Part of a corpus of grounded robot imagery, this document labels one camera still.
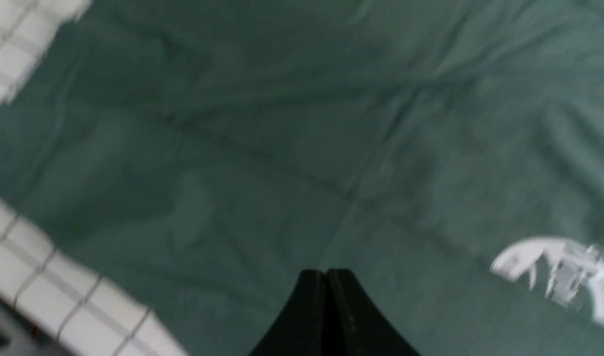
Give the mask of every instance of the teal sheet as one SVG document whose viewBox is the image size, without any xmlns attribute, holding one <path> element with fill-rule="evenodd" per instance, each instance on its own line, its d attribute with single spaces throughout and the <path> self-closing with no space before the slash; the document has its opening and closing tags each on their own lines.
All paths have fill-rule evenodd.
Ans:
<svg viewBox="0 0 604 356">
<path fill-rule="evenodd" d="M 423 356 L 604 356 L 595 284 L 490 271 L 604 249 L 604 0 L 95 0 L 0 109 L 0 194 L 194 356 L 329 267 Z"/>
</svg>

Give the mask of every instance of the black object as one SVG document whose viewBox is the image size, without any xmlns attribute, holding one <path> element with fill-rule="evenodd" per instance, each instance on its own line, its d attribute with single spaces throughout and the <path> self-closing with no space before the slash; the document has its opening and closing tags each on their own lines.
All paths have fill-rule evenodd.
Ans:
<svg viewBox="0 0 604 356">
<path fill-rule="evenodd" d="M 250 356 L 419 356 L 351 270 L 304 270 Z"/>
</svg>

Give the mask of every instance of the green fabric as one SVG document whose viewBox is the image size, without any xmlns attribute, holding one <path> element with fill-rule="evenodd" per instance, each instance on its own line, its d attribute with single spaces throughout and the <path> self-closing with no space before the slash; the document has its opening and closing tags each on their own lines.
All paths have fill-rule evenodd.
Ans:
<svg viewBox="0 0 604 356">
<path fill-rule="evenodd" d="M 0 194 L 192 355 L 328 267 L 424 356 L 604 355 L 489 272 L 604 246 L 604 0 L 95 0 L 0 109 Z"/>
</svg>

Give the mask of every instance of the white printed logo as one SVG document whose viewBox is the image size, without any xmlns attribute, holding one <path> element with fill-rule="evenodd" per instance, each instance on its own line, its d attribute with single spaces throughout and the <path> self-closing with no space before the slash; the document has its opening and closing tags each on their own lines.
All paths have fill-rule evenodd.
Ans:
<svg viewBox="0 0 604 356">
<path fill-rule="evenodd" d="M 538 270 L 543 266 L 546 273 L 541 275 Z M 531 237 L 506 248 L 490 270 L 511 282 L 528 277 L 529 290 L 544 282 L 546 298 L 576 311 L 587 292 L 593 320 L 604 325 L 604 258 L 598 245 L 584 246 L 557 236 Z"/>
</svg>

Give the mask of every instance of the white tiled surface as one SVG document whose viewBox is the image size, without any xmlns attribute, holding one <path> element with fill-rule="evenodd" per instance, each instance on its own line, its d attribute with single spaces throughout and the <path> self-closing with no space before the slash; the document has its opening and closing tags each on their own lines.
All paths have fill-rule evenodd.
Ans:
<svg viewBox="0 0 604 356">
<path fill-rule="evenodd" d="M 93 330 L 93 337 L 89 335 L 90 329 Z M 81 355 L 112 356 L 124 338 L 94 313 L 82 309 L 69 319 L 60 334 L 60 340 Z"/>
<path fill-rule="evenodd" d="M 58 25 L 89 2 L 0 0 L 0 103 L 22 88 Z M 79 356 L 187 356 L 150 309 L 1 201 L 0 297 Z"/>
<path fill-rule="evenodd" d="M 58 252 L 45 267 L 45 271 L 71 286 L 75 293 L 86 295 L 98 280 L 98 274 L 83 266 L 71 268 L 74 264 L 72 259 Z"/>
<path fill-rule="evenodd" d="M 45 333 L 79 356 L 187 356 L 149 308 L 1 201 L 0 219 L 0 297 Z"/>
<path fill-rule="evenodd" d="M 54 335 L 77 303 L 44 275 L 35 278 L 19 296 L 17 310 L 39 320 L 41 330 Z"/>
<path fill-rule="evenodd" d="M 60 23 L 90 0 L 0 0 L 0 103 L 22 87 Z"/>
<path fill-rule="evenodd" d="M 0 297 L 12 303 L 17 291 L 34 273 L 34 268 L 0 244 Z"/>
<path fill-rule="evenodd" d="M 35 259 L 37 265 L 42 265 L 54 250 L 49 237 L 24 218 L 19 218 L 10 228 L 6 242 L 26 247 L 27 255 Z"/>
<path fill-rule="evenodd" d="M 108 281 L 102 281 L 89 302 L 113 316 L 126 330 L 133 330 L 146 314 L 145 307 L 133 304 L 126 293 Z"/>
</svg>

